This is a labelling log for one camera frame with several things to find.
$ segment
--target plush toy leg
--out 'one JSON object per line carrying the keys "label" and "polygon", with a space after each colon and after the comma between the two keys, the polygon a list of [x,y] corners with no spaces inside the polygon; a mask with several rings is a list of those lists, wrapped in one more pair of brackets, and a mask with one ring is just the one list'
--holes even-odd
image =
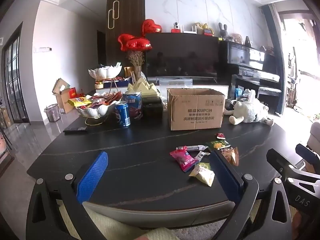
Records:
{"label": "plush toy leg", "polygon": [[244,120],[244,117],[235,118],[233,115],[229,117],[229,122],[233,125],[237,125]]}
{"label": "plush toy leg", "polygon": [[223,110],[223,114],[224,114],[224,115],[233,115],[233,110],[224,109],[224,110]]}
{"label": "plush toy leg", "polygon": [[265,118],[262,118],[261,122],[269,125],[269,126],[273,126],[275,124],[275,121],[273,120],[269,120],[269,119],[265,119]]}

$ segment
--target glass door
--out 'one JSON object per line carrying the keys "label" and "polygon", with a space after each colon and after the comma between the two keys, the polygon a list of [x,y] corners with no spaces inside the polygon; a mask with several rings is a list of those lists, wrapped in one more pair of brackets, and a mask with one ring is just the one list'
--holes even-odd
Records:
{"label": "glass door", "polygon": [[7,90],[7,102],[13,122],[29,122],[24,104],[19,72],[20,32],[10,38],[4,52],[4,75]]}

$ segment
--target blue curtain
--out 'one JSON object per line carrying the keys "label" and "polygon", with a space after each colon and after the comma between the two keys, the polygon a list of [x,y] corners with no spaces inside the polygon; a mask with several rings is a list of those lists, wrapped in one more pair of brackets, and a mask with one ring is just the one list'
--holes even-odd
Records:
{"label": "blue curtain", "polygon": [[278,29],[276,27],[276,22],[274,19],[274,12],[272,12],[272,9],[270,5],[264,5],[261,7],[262,11],[264,13],[264,16],[267,21],[268,29],[270,32],[271,41],[273,44],[274,54],[276,58],[276,69],[277,74],[280,76],[280,90],[282,91],[279,95],[279,102],[276,109],[276,112],[279,114],[283,114],[284,110],[284,97],[286,96],[286,86],[285,86],[285,76],[284,76],[284,59],[282,54],[282,44],[280,43],[281,38],[279,35],[281,33],[278,32]]}

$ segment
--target white marble panel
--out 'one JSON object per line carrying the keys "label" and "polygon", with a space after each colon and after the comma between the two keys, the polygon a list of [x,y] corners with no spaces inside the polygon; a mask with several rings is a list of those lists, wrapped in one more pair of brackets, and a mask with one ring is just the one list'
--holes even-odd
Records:
{"label": "white marble panel", "polygon": [[245,0],[229,0],[232,20],[233,20],[233,31],[239,33],[242,36],[242,42],[244,43],[245,37],[248,36],[250,41],[253,40],[252,34],[252,23],[249,7]]}
{"label": "white marble panel", "polygon": [[220,36],[219,22],[227,25],[228,33],[233,33],[233,23],[229,0],[206,0],[208,25],[213,29],[215,36]]}
{"label": "white marble panel", "polygon": [[178,0],[178,17],[186,31],[191,31],[191,26],[196,22],[207,23],[205,0]]}
{"label": "white marble panel", "polygon": [[253,47],[258,49],[261,46],[267,46],[269,29],[267,26],[266,18],[264,17],[261,9],[255,4],[247,2],[247,6],[249,8],[251,17]]}
{"label": "white marble panel", "polygon": [[145,0],[146,19],[160,24],[162,32],[171,32],[173,23],[178,21],[177,0]]}

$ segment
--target metal screw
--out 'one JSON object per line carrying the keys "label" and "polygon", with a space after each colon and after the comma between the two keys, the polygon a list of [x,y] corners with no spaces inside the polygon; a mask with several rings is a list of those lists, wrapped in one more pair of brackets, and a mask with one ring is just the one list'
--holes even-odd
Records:
{"label": "metal screw", "polygon": [[281,184],[281,179],[275,178],[275,183],[276,183],[276,184]]}
{"label": "metal screw", "polygon": [[37,184],[42,184],[42,182],[43,182],[43,179],[42,178],[39,178],[39,179],[37,179]]}
{"label": "metal screw", "polygon": [[64,178],[66,180],[71,180],[71,179],[73,179],[73,174],[72,173],[68,173]]}
{"label": "metal screw", "polygon": [[247,174],[244,175],[244,178],[246,180],[252,180],[252,175],[247,173]]}

